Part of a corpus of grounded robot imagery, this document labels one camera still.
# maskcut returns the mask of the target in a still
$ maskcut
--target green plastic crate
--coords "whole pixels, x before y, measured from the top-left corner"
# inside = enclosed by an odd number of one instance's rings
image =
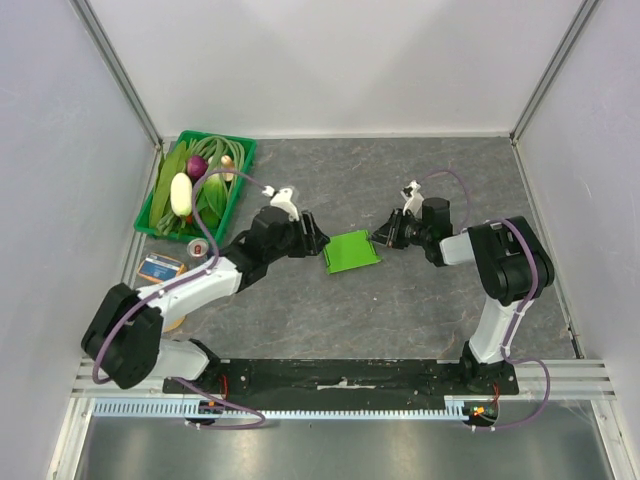
[[[176,141],[176,145],[178,145],[182,141],[189,143],[189,141],[192,139],[202,140],[203,138],[209,137],[211,135],[218,135],[218,134],[194,132],[193,130],[185,130],[178,137],[178,140]],[[236,142],[239,142],[244,147],[245,159],[244,159],[244,166],[242,167],[242,171],[244,173],[248,173],[249,170],[251,169],[251,165],[253,164],[253,157],[256,152],[257,142],[251,138],[230,137],[227,135],[220,135],[220,136],[228,138],[229,140],[234,140]],[[231,200],[229,201],[229,203],[227,203],[227,208],[224,211],[224,215],[222,216],[222,219],[220,220],[218,227],[209,229],[209,231],[211,232],[213,237],[216,239],[216,242],[218,242],[218,244],[221,244],[222,241],[224,240],[224,236],[227,232],[227,227],[229,226],[229,222],[231,221],[233,210],[235,209],[236,203],[238,202],[238,198],[240,197],[240,192],[242,191],[244,182],[245,182],[244,178],[242,177],[238,178],[236,182],[236,188],[234,188],[234,190],[231,192]],[[205,238],[204,233],[202,232],[200,232],[197,236],[180,235],[180,237],[178,237],[177,233],[170,233],[166,237],[158,237],[155,234],[154,229],[149,227],[149,212],[151,210],[152,200],[153,200],[153,192],[151,192],[147,197],[147,200],[144,202],[144,205],[142,206],[142,209],[138,214],[138,218],[136,218],[136,221],[133,224],[133,227],[138,232],[146,233],[147,235],[154,238],[164,238],[167,240],[173,240],[176,242],[183,242],[183,243],[189,243],[191,240],[195,238]]]

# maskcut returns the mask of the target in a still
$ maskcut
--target purple cable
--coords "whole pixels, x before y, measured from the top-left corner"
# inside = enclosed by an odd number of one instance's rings
[[[209,232],[209,229],[206,227],[206,225],[202,221],[202,218],[200,218],[200,214],[198,213],[198,209],[196,208],[196,203],[197,203],[196,202],[196,198],[198,196],[198,192],[202,188],[202,185],[207,180],[207,178],[211,177],[212,175],[217,175],[217,174],[220,174],[220,173],[231,173],[231,174],[236,175],[238,177],[242,177],[242,178],[245,178],[245,179],[249,180],[251,183],[253,183],[254,185],[257,185],[258,187],[261,187],[263,190],[265,188],[264,185],[262,185],[260,182],[258,182],[253,177],[250,177],[246,173],[239,172],[239,171],[231,169],[231,168],[216,168],[215,170],[207,172],[193,186],[193,192],[191,194],[191,205],[192,205],[193,218],[195,218],[196,223],[198,224],[198,226],[202,230],[202,233],[204,233],[204,235],[207,237],[207,240],[209,240],[211,248],[213,249],[213,257],[211,258],[211,260],[209,260],[209,266],[211,268],[213,268],[218,263],[218,260],[220,259],[220,249],[218,248],[218,243],[216,242],[216,239],[213,238],[213,235],[211,235],[211,232]],[[200,271],[198,271],[198,272],[196,272],[194,274],[191,274],[191,275],[182,275],[182,276],[178,277],[178,279],[175,282],[173,282],[171,285],[168,285],[166,287],[164,293],[166,294],[170,290],[173,290],[174,288],[177,288],[177,287],[179,287],[181,285],[184,285],[185,283],[188,283],[188,282],[190,282],[192,280],[200,278],[201,276],[206,275],[206,274],[207,274],[207,269],[203,269],[203,270],[200,270]],[[142,307],[147,305],[152,300],[155,300],[156,298],[158,298],[160,296],[160,292],[161,291],[158,290],[158,291],[156,291],[156,292],[144,297],[143,299],[141,299],[138,303],[136,303],[133,307],[131,307],[131,309],[129,309],[127,311],[127,313],[125,313],[120,318],[120,320],[118,320],[118,322],[114,325],[114,327],[111,329],[111,331],[109,332],[109,335],[107,335],[107,338],[104,339],[104,342],[102,343],[102,347],[100,347],[100,351],[98,351],[98,355],[96,356],[96,361],[93,364],[93,370],[91,372],[91,377],[93,378],[93,381],[95,383],[97,383],[98,385],[102,385],[102,384],[105,384],[105,383],[108,383],[109,381],[111,381],[111,377],[100,378],[100,365],[102,365],[104,357],[105,357],[105,355],[107,353],[107,350],[109,350],[109,347],[111,346],[111,343],[113,342],[113,339],[116,337],[118,332],[122,329],[124,324],[127,323],[129,320],[131,320],[131,318],[136,313],[138,313],[138,311]]]
[[[424,182],[425,180],[431,178],[431,177],[435,177],[436,175],[439,175],[441,173],[448,173],[449,175],[452,175],[456,180],[458,180],[458,183],[460,184],[460,186],[462,187],[462,191],[464,192],[464,197],[467,201],[467,213],[464,216],[464,219],[462,220],[462,222],[460,222],[460,231],[462,231],[464,229],[464,227],[467,226],[467,222],[469,222],[469,218],[471,217],[471,195],[469,194],[469,188],[467,187],[466,182],[462,179],[462,177],[460,175],[458,175],[456,173],[455,170],[452,170],[450,168],[441,168],[438,170],[432,170],[431,172],[427,173],[422,180],[420,181],[420,183]]]
[[[237,405],[235,403],[229,402],[228,400],[223,400],[221,398],[214,397],[213,395],[205,392],[204,390],[200,390],[193,383],[185,380],[181,377],[172,377],[170,380],[175,380],[176,382],[184,385],[189,390],[198,395],[202,395],[205,398],[208,398],[212,402],[219,403],[220,405],[224,405],[227,408],[232,408],[234,410],[239,410],[241,412],[250,413],[251,415],[255,415],[259,420],[256,420],[253,423],[245,423],[241,425],[198,425],[197,423],[189,422],[189,425],[192,427],[198,427],[203,430],[251,430],[253,428],[260,428],[264,425],[264,422],[267,421],[266,417],[257,410],[254,410],[249,407],[243,407],[242,405]]]
[[[529,415],[527,418],[525,418],[524,420],[507,423],[506,425],[498,425],[497,427],[493,427],[493,426],[492,427],[476,427],[476,430],[481,430],[481,431],[506,430],[509,428],[521,427],[523,425],[526,425],[532,422],[533,420],[538,418],[538,416],[540,416],[542,411],[546,408],[547,404],[549,403],[549,395],[551,394],[551,374],[549,373],[549,368],[545,365],[545,363],[542,360],[538,358],[533,358],[533,357],[523,358],[521,360],[514,360],[509,356],[509,354],[507,354],[507,348],[505,347],[505,345],[509,345],[509,342],[513,337],[513,334],[516,329],[516,326],[518,325],[518,321],[520,319],[520,314],[522,310],[525,308],[527,303],[531,301],[536,291],[538,290],[538,285],[539,285],[538,268],[536,267],[536,262],[535,262],[535,259],[533,258],[533,253],[531,253],[531,249],[527,245],[527,242],[522,236],[522,234],[520,233],[520,231],[518,231],[516,226],[513,223],[511,223],[509,220],[505,220],[505,219],[492,220],[489,223],[501,223],[505,227],[507,227],[509,231],[511,231],[513,236],[516,237],[516,240],[518,240],[518,243],[520,244],[520,247],[524,252],[524,256],[527,258],[527,263],[529,264],[529,268],[531,269],[531,288],[529,289],[529,293],[527,293],[527,295],[522,299],[522,301],[516,307],[516,310],[513,312],[513,317],[511,317],[511,321],[509,322],[509,325],[507,327],[507,332],[505,333],[504,339],[502,341],[502,346],[500,347],[500,353],[502,354],[502,358],[504,358],[504,360],[507,363],[510,363],[511,365],[520,365],[521,363],[527,363],[527,362],[535,362],[538,365],[540,365],[540,367],[544,372],[546,388],[544,392],[544,397],[542,398],[542,403],[540,403],[540,406],[538,407],[538,409],[535,412],[533,412],[531,415]]]

